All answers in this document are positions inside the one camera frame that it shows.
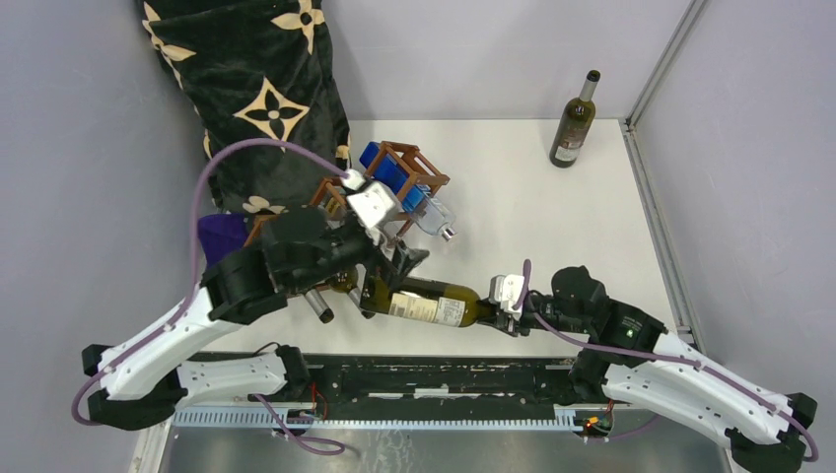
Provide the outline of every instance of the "dark wine bottle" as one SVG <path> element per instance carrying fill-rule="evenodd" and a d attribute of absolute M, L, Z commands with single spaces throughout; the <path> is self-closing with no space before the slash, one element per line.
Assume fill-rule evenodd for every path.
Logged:
<path fill-rule="evenodd" d="M 369 314 L 385 313 L 451 327 L 467 327 L 494 313 L 492 305 L 464 286 L 406 278 L 400 289 L 393 293 L 381 278 L 368 275 L 360 309 Z"/>
<path fill-rule="evenodd" d="M 554 136 L 554 143 L 549 151 L 551 164 L 558 168 L 568 168 L 573 165 L 578 159 L 581 147 L 584 146 L 584 140 L 587 139 L 587 133 L 595 118 L 592 93 L 595 92 L 598 79 L 600 79 L 600 73 L 590 71 L 581 94 L 571 99 L 563 108 L 557 134 Z"/>

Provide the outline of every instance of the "tabletop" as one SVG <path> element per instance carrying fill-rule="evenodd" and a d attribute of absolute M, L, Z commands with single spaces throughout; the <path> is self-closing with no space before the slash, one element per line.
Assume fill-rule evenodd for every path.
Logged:
<path fill-rule="evenodd" d="M 417 227 L 410 247 L 430 250 L 412 274 L 460 284 L 487 297 L 498 274 L 521 274 L 532 289 L 586 265 L 614 298 L 675 328 L 639 190 L 617 120 L 596 120 L 568 169 L 547 158 L 557 120 L 351 122 L 356 160 L 369 141 L 418 145 L 451 181 L 438 197 L 457 218 L 450 242 Z M 322 324 L 302 298 L 225 336 L 205 351 L 248 351 L 271 341 L 305 353 L 567 357 L 578 349 L 539 330 L 512 338 L 484 326 L 451 328 L 377 315 L 364 318 L 344 295 L 323 293 L 335 319 Z"/>

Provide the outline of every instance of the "black blanket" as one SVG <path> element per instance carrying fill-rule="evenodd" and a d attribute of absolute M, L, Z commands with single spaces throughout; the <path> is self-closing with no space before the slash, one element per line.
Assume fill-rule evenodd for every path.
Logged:
<path fill-rule="evenodd" d="M 246 138 L 348 159 L 349 129 L 332 75 L 320 0 L 138 0 L 164 68 L 194 103 L 207 156 Z M 228 158 L 210 186 L 222 210 L 275 212 L 311 199 L 324 172 L 278 148 Z"/>

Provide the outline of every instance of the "gray wall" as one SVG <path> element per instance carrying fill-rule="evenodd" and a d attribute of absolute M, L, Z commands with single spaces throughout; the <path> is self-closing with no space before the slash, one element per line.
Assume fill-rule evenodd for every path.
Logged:
<path fill-rule="evenodd" d="M 836 444 L 836 3 L 710 2 L 638 124 L 709 355 Z M 833 471 L 836 456 L 804 471 Z"/>
<path fill-rule="evenodd" d="M 594 68 L 623 118 L 688 0 L 323 3 L 349 118 L 558 118 Z"/>
<path fill-rule="evenodd" d="M 197 116 L 127 0 L 0 9 L 0 471 L 126 471 L 136 436 L 83 428 L 87 344 L 187 286 Z"/>

